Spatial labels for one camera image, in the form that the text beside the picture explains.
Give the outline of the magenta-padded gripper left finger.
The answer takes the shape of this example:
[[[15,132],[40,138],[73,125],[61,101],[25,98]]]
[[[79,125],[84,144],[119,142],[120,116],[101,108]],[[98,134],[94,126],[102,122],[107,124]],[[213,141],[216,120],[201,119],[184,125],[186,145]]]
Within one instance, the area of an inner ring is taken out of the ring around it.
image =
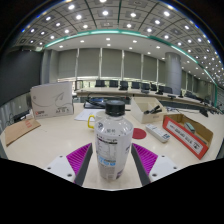
[[[59,155],[46,166],[45,170],[82,186],[92,153],[92,144],[88,143],[68,155]]]

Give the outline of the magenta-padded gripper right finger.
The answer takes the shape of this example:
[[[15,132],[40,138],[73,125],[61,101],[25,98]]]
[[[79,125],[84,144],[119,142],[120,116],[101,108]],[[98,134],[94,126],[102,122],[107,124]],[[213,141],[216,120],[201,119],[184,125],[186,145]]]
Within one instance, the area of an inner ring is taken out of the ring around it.
[[[157,155],[138,144],[132,144],[131,153],[143,186],[179,170],[178,166],[167,156]]]

